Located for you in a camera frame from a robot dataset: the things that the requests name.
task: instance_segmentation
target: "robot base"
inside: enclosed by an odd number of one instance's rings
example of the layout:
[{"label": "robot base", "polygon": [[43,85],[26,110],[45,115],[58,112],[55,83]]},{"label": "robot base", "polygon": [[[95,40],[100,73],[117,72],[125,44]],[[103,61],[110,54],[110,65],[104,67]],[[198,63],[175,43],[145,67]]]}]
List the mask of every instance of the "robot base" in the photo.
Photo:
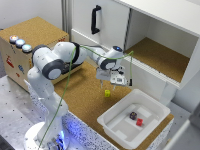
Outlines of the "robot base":
[{"label": "robot base", "polygon": [[[39,149],[39,141],[35,139],[38,132],[44,125],[44,122],[40,122],[32,126],[25,134],[24,137],[24,149],[25,150],[49,150],[48,146],[41,146]],[[65,144],[69,144],[70,139],[65,138]]]}]

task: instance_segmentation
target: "open cubby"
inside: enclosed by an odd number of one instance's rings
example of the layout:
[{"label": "open cubby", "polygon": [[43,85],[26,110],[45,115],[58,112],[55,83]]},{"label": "open cubby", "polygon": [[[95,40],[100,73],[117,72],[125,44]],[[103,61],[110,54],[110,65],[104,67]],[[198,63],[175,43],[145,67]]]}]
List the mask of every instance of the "open cubby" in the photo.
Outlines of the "open cubby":
[{"label": "open cubby", "polygon": [[131,11],[125,53],[181,83],[198,37],[160,20]]}]

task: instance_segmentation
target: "yellow-green cube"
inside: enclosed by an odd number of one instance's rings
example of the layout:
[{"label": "yellow-green cube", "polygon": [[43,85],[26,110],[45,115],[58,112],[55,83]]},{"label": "yellow-green cube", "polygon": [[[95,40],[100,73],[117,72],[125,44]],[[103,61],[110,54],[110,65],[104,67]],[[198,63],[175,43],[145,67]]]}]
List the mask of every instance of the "yellow-green cube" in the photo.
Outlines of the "yellow-green cube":
[{"label": "yellow-green cube", "polygon": [[110,97],[110,90],[105,90],[105,97]]}]

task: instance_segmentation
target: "wooden shelf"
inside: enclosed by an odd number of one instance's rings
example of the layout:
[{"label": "wooden shelf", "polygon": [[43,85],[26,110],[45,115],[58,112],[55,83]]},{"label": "wooden shelf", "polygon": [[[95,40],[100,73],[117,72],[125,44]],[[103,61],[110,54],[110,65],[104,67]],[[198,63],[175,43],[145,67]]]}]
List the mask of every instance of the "wooden shelf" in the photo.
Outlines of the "wooden shelf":
[{"label": "wooden shelf", "polygon": [[134,58],[158,70],[166,76],[181,82],[190,58],[179,54],[149,38],[128,49],[134,51]]}]

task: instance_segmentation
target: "cabinet door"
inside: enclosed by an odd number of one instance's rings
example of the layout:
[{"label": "cabinet door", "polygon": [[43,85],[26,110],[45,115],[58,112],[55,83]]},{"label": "cabinet door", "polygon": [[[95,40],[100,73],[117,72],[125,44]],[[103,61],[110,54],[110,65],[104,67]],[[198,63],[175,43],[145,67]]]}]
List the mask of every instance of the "cabinet door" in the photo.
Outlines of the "cabinet door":
[{"label": "cabinet door", "polygon": [[[101,7],[96,13],[96,28],[100,32],[93,35],[91,20],[96,5]],[[114,45],[124,48],[129,11],[113,0],[74,0],[72,28],[107,48]]]}]

